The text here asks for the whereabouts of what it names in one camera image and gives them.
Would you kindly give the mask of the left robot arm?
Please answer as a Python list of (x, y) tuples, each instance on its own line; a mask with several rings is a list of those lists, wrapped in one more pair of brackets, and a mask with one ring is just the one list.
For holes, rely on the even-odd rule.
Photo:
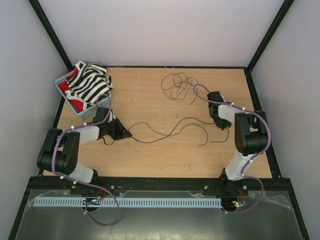
[(100, 181), (94, 178), (97, 172), (78, 161), (80, 145), (109, 136), (113, 141), (132, 137), (114, 111), (98, 107), (92, 122), (68, 129), (50, 128), (46, 134), (37, 158), (37, 167), (54, 173), (62, 179), (71, 178), (82, 182), (82, 188), (89, 194), (96, 193)]

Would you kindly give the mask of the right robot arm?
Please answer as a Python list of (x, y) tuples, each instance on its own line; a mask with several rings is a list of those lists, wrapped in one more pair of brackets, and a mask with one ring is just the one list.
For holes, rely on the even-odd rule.
[(248, 111), (224, 102), (219, 91), (207, 94), (209, 115), (215, 125), (225, 130), (234, 127), (235, 154), (219, 176), (219, 190), (229, 195), (241, 186), (252, 162), (271, 144), (271, 133), (263, 110)]

